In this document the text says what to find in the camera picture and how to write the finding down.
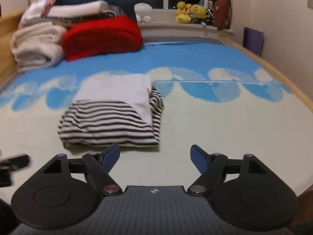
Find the white folded blanket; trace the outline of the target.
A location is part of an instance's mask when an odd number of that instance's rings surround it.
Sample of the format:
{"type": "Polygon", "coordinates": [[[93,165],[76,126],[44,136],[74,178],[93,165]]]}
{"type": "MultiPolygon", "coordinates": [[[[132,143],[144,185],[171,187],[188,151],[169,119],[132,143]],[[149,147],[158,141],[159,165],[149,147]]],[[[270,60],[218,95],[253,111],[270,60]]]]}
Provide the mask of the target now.
{"type": "Polygon", "coordinates": [[[60,45],[66,28],[43,22],[14,32],[10,50],[17,70],[25,72],[57,65],[65,58],[60,45]]]}

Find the purple box by wall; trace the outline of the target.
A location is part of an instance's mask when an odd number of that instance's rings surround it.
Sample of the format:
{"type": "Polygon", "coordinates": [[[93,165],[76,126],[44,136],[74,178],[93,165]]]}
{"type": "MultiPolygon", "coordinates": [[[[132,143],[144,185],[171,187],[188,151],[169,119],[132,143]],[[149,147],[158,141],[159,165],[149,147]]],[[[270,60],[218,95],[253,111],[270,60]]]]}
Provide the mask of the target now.
{"type": "Polygon", "coordinates": [[[261,56],[264,45],[264,33],[254,29],[244,27],[242,46],[254,54],[261,56]]]}

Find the yellow plush toy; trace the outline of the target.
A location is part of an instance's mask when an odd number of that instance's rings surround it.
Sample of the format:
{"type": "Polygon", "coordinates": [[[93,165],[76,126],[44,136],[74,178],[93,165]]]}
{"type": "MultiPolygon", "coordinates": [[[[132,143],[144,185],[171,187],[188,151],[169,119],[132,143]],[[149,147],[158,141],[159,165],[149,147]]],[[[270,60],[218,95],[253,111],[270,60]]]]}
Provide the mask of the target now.
{"type": "Polygon", "coordinates": [[[202,5],[192,5],[189,11],[189,16],[193,19],[205,19],[206,18],[206,8],[202,5]]]}
{"type": "Polygon", "coordinates": [[[176,23],[190,23],[192,18],[189,15],[192,5],[186,4],[185,2],[178,2],[177,9],[175,12],[176,23]]]}

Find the white round plush toy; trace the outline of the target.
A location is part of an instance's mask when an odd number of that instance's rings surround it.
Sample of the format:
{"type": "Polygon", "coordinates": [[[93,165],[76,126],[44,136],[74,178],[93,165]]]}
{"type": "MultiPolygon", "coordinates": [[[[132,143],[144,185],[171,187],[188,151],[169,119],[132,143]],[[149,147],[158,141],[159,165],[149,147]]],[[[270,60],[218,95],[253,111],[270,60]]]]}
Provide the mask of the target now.
{"type": "Polygon", "coordinates": [[[138,23],[150,23],[152,22],[151,15],[153,8],[146,3],[137,3],[134,6],[136,18],[138,23]]]}

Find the dark red plush pillow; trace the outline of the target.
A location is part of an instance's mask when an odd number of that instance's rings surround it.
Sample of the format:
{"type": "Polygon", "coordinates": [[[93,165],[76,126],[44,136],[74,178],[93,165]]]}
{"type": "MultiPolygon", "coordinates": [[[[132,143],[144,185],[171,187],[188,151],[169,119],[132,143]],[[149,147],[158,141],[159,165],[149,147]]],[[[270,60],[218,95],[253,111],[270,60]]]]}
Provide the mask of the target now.
{"type": "Polygon", "coordinates": [[[213,7],[213,26],[224,30],[231,20],[232,4],[231,0],[217,0],[213,7]]]}

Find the white folded towel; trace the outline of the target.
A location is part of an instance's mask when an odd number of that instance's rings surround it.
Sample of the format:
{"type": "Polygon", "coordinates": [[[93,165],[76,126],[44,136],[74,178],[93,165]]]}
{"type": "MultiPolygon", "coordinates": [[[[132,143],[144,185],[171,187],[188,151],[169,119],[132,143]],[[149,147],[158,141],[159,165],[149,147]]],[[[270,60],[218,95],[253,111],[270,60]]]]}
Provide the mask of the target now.
{"type": "Polygon", "coordinates": [[[79,5],[55,5],[46,15],[48,18],[78,18],[81,16],[96,15],[110,10],[105,1],[95,1],[79,5]]]}

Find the pink white cloth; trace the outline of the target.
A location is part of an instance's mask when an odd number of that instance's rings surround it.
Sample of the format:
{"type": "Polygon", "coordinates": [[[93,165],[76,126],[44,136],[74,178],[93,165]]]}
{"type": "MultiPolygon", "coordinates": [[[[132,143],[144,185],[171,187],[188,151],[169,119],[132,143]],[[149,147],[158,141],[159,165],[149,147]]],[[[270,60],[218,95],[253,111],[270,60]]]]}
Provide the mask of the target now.
{"type": "Polygon", "coordinates": [[[46,16],[56,0],[38,0],[33,2],[23,13],[18,29],[24,28],[32,20],[46,16]]]}

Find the black white striped garment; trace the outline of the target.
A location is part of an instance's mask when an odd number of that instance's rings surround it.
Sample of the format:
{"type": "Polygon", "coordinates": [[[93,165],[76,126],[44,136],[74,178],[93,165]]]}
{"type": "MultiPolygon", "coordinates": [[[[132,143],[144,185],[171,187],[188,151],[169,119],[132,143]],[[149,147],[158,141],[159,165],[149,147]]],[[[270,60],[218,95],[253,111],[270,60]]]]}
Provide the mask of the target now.
{"type": "Polygon", "coordinates": [[[89,76],[59,120],[62,145],[158,147],[164,103],[154,85],[146,74],[89,76]]]}

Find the red folded blanket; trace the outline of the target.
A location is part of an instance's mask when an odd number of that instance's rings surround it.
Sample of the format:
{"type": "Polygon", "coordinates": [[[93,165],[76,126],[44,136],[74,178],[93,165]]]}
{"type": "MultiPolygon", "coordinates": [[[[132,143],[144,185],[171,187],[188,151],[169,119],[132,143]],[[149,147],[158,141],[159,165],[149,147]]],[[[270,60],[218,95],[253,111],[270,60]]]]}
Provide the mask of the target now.
{"type": "Polygon", "coordinates": [[[64,34],[61,42],[66,61],[102,54],[137,52],[142,46],[140,28],[124,15],[77,24],[64,34]]]}

